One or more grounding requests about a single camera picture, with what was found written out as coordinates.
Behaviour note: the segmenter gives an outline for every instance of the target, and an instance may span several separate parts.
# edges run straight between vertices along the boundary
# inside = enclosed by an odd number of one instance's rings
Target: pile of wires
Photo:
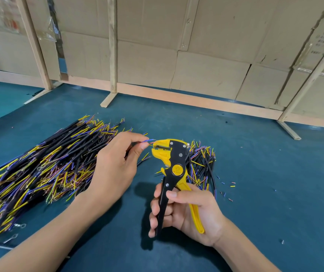
[[[216,183],[212,173],[215,161],[215,152],[211,147],[201,146],[201,142],[191,142],[186,159],[186,181],[201,190],[211,190],[216,198]]]
[[[84,191],[92,180],[98,151],[117,135],[123,122],[111,126],[84,116],[1,165],[0,234],[11,230],[37,203],[52,203],[62,196],[69,200]]]

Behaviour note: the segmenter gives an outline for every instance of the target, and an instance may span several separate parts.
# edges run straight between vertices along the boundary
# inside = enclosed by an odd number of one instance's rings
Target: wire stripper jaw
[[[167,207],[168,198],[167,191],[172,191],[174,187],[179,190],[191,190],[186,183],[187,170],[186,159],[189,152],[189,143],[177,139],[157,140],[153,143],[152,154],[154,157],[163,161],[167,168],[161,168],[164,174],[162,181],[162,192],[159,199],[160,211],[157,216],[158,226],[156,228],[156,236],[161,232],[164,213]],[[205,230],[201,224],[198,207],[191,205],[191,214],[199,233]]]

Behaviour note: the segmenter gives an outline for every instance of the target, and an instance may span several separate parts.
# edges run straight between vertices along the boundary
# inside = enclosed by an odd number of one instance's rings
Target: blue work surface
[[[273,120],[128,95],[117,95],[105,109],[100,103],[106,96],[62,85],[1,117],[0,164],[86,114],[112,123],[125,117],[124,127],[150,138],[200,140],[216,151],[222,212],[281,270],[324,271],[324,129],[294,124],[302,137],[295,141]],[[63,272],[229,271],[213,249],[175,229],[164,229],[159,240],[148,238],[150,201],[161,180],[154,173],[162,165],[151,158],[138,168],[131,187],[79,241]],[[37,205],[19,220],[26,228],[0,241],[18,233],[10,243],[19,244],[66,206],[64,199]],[[0,257],[5,253],[0,250]]]

